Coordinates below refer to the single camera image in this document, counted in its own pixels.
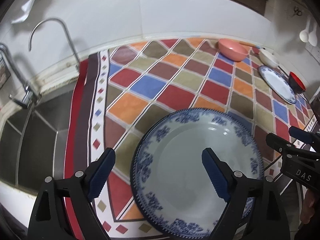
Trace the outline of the person right hand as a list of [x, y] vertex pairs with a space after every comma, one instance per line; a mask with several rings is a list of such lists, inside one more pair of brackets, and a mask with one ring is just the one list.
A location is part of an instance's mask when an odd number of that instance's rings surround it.
[[301, 225], [299, 231], [306, 231], [308, 234], [319, 234], [319, 194], [307, 189], [302, 211], [300, 213]]

